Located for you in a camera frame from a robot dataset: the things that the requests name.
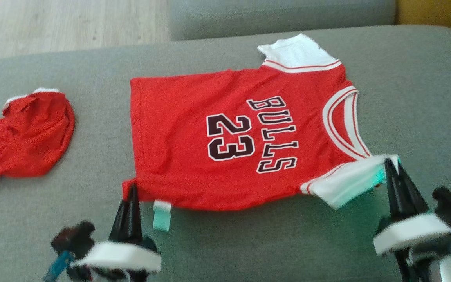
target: gray fabric surface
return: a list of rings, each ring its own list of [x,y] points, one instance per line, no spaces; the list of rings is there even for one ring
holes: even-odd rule
[[[451,187],[451,30],[384,26],[304,32],[334,57],[361,90],[358,120],[371,152],[397,153],[421,193]],[[259,44],[297,33],[173,42],[0,60],[0,110],[7,98],[57,87],[76,112],[68,151],[48,175],[0,179],[0,282],[38,281],[56,257],[50,239],[83,219],[105,240],[134,176],[129,79],[257,68]],[[151,281],[397,282],[392,258],[372,238],[388,211],[376,189],[333,211],[293,197],[233,213],[173,210],[155,239],[162,272]]]
[[[395,0],[170,0],[172,40],[392,25]]]

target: clothing tag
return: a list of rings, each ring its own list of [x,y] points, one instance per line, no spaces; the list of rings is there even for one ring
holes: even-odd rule
[[[154,201],[154,222],[152,228],[168,232],[170,230],[171,204],[164,201]]]

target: crumpled red garment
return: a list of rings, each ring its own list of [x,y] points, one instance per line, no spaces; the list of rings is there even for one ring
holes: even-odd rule
[[[0,119],[0,176],[43,176],[67,149],[74,112],[63,93],[38,92],[7,102]]]

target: blue connector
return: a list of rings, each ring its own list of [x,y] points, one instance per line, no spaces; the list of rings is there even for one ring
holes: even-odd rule
[[[43,282],[55,282],[59,275],[67,268],[68,264],[74,260],[74,256],[69,251],[63,251],[48,269]]]

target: white sleeve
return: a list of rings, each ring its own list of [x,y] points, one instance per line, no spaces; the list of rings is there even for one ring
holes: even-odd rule
[[[340,65],[339,60],[329,55],[318,43],[304,34],[280,39],[274,44],[260,45],[257,49],[265,55],[263,65],[274,68],[281,66],[284,68],[280,69],[282,71],[307,67],[325,70]]]

